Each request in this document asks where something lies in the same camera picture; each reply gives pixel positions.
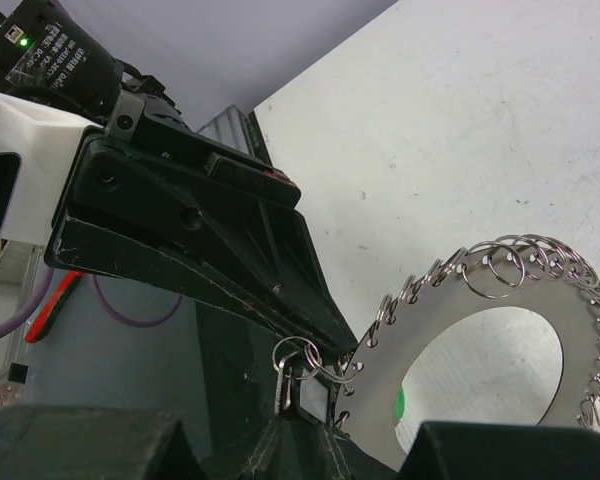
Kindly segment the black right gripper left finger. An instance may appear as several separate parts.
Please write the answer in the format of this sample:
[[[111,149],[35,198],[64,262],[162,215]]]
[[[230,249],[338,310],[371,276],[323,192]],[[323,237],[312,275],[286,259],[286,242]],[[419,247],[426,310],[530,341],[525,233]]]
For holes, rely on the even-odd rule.
[[[203,479],[164,411],[19,405],[0,412],[0,479]]]

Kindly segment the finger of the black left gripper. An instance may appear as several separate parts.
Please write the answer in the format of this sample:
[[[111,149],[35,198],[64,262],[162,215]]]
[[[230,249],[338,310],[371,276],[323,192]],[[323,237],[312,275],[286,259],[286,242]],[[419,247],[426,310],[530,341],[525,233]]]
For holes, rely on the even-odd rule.
[[[44,259],[65,270],[129,279],[247,319],[279,337],[301,336],[326,355],[353,347],[330,295],[306,223],[227,228],[209,223],[169,243],[66,217]]]
[[[183,162],[100,144],[76,174],[74,203],[86,225],[83,268],[192,297],[323,350],[353,348],[295,209]]]

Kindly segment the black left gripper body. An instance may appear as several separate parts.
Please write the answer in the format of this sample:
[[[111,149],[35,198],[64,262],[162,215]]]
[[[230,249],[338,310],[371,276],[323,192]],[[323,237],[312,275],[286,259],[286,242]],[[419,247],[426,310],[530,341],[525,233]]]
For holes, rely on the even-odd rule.
[[[123,93],[105,127],[85,132],[53,230],[77,217],[127,233],[188,240],[209,223],[277,227],[301,191],[282,171],[189,129],[151,95]]]

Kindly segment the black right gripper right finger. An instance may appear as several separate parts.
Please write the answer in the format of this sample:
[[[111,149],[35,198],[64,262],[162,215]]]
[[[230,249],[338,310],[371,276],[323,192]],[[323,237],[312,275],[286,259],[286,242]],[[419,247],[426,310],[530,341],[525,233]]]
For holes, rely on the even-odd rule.
[[[399,479],[600,479],[600,434],[581,428],[424,422]]]

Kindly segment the black key tag with key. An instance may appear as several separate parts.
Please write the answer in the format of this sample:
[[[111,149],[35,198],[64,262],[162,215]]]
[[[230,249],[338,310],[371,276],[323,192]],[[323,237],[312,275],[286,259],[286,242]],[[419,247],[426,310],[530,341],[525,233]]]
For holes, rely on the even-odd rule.
[[[299,351],[274,360],[277,374],[274,413],[286,419],[301,419],[312,425],[330,420],[331,388],[305,368]]]

